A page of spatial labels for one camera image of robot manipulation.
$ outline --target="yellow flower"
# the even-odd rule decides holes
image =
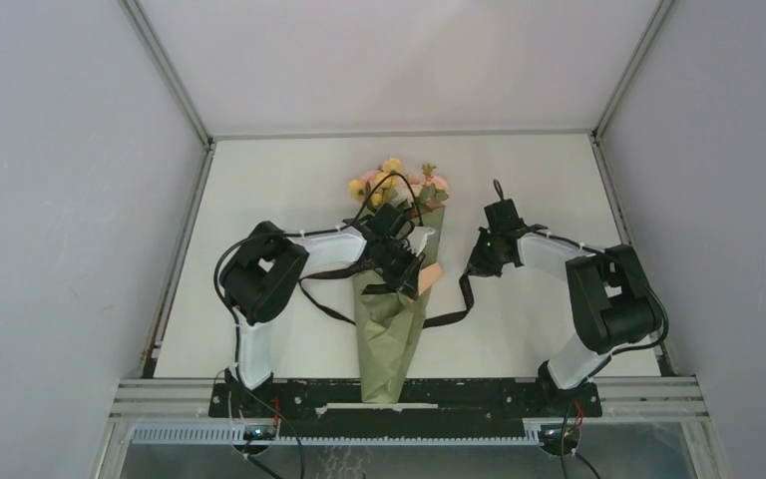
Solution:
[[[351,183],[348,184],[348,193],[351,195],[351,198],[362,203],[365,200],[366,185],[368,184],[362,180],[351,180]]]
[[[380,208],[385,201],[386,201],[386,192],[384,191],[378,190],[374,192],[374,195],[371,196],[371,206],[374,208]]]
[[[389,160],[386,160],[386,162],[383,164],[382,167],[380,167],[380,171],[383,173],[400,173],[401,175],[404,174],[404,166],[401,164],[401,161],[397,158],[390,158]]]
[[[377,185],[380,185],[382,183],[383,185],[380,185],[380,188],[377,189],[378,191],[382,190],[382,189],[386,189],[386,188],[392,188],[392,185],[395,183],[396,180],[398,180],[398,177],[386,178],[388,176],[389,176],[388,172],[380,172],[380,173],[378,173],[377,174],[377,178],[374,179],[374,183],[372,184],[372,186],[377,186]]]

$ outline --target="artificial flower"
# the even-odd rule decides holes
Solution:
[[[377,174],[377,177],[374,179],[374,183],[372,186],[380,185],[380,189],[389,189],[392,188],[392,185],[395,183],[396,180],[398,180],[398,177],[389,177],[389,173],[387,172],[380,172]]]
[[[395,185],[395,205],[400,205],[403,202],[407,202],[407,204],[412,205],[412,196],[415,195],[415,198],[418,198],[418,196],[421,194],[421,189],[424,188],[421,185],[410,185],[409,189],[407,189],[406,185],[401,182],[400,185]]]
[[[365,188],[367,185],[368,182],[365,180],[351,180],[351,183],[348,184],[348,193],[351,195],[351,198],[362,203],[365,200]]]
[[[374,192],[374,195],[371,196],[371,206],[374,208],[380,208],[383,203],[386,201],[386,193],[381,191]]]
[[[397,158],[390,158],[389,160],[386,160],[385,163],[383,163],[383,166],[380,167],[380,171],[383,173],[400,173],[403,175],[404,166]]]
[[[424,186],[436,185],[436,190],[442,190],[448,195],[451,193],[451,188],[448,186],[448,182],[439,175],[433,175],[433,171],[436,170],[436,165],[429,163],[424,164],[421,167],[421,171],[424,172]]]
[[[360,180],[364,180],[367,183],[371,183],[374,181],[375,178],[377,178],[377,175],[380,174],[380,170],[369,170],[365,172],[361,177],[359,177]]]

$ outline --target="black strap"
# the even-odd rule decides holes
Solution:
[[[322,312],[332,317],[333,319],[337,319],[342,322],[347,322],[349,324],[356,325],[356,322],[354,322],[352,319],[348,318],[341,312],[333,309],[332,307],[329,307],[327,305],[321,304],[320,302],[316,301],[315,298],[312,297],[312,294],[310,294],[309,291],[307,291],[306,288],[304,288],[303,282],[305,279],[345,279],[345,278],[353,276],[354,274],[358,272],[367,271],[373,268],[374,268],[374,264],[371,261],[356,262],[342,269],[335,269],[333,271],[323,271],[323,272],[310,274],[308,276],[301,278],[298,281],[298,285],[300,286],[301,292],[303,293],[303,295],[306,296],[307,299],[312,301],[315,307],[320,309]],[[467,316],[468,313],[471,312],[471,309],[474,307],[474,292],[471,290],[471,282],[468,280],[468,274],[466,272],[464,272],[463,275],[460,276],[459,284],[460,284],[460,291],[462,292],[462,296],[463,296],[463,302],[465,303],[465,309],[461,311],[447,312],[445,314],[435,316],[435,317],[428,317],[427,319],[424,320],[424,329],[427,329],[428,327],[439,327],[439,326],[447,326],[449,324],[454,324],[456,322],[463,320],[465,316]],[[393,292],[393,291],[386,284],[369,284],[363,290],[363,294],[384,294],[389,292]]]

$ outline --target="flower bouquet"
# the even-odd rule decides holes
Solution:
[[[419,296],[415,301],[397,292],[377,293],[373,287],[369,288],[369,285],[384,282],[374,270],[353,276],[354,319],[364,402],[398,401],[427,318],[430,298],[427,284],[441,275],[438,266],[428,266],[436,263],[445,216],[444,201],[450,188],[445,179],[434,174],[435,170],[435,166],[426,164],[422,167],[423,175],[415,176],[405,171],[400,160],[390,158],[377,170],[351,181],[348,187],[351,197],[360,203],[365,202],[366,208],[372,212],[384,203],[393,205],[410,219],[415,219],[420,211],[424,225],[436,230],[423,250],[425,258],[419,275]],[[389,176],[393,172],[403,175],[409,184],[404,184],[399,177]]]

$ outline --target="enclosure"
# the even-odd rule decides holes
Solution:
[[[428,315],[463,307],[494,179],[529,223],[638,253],[670,334],[592,381],[572,439],[603,477],[766,475],[766,3],[50,0],[0,2],[0,476],[258,477],[231,444],[270,418],[214,414],[237,334],[215,262],[262,221],[352,217],[348,182],[389,158],[450,183]],[[575,334],[541,271],[472,286],[407,390],[526,391]],[[353,384],[355,337],[295,293],[275,380]],[[306,476],[590,474],[541,447],[561,414],[494,435],[519,399],[486,397],[472,434],[301,437]],[[424,417],[402,402],[393,423]],[[295,477],[280,427],[256,457]]]

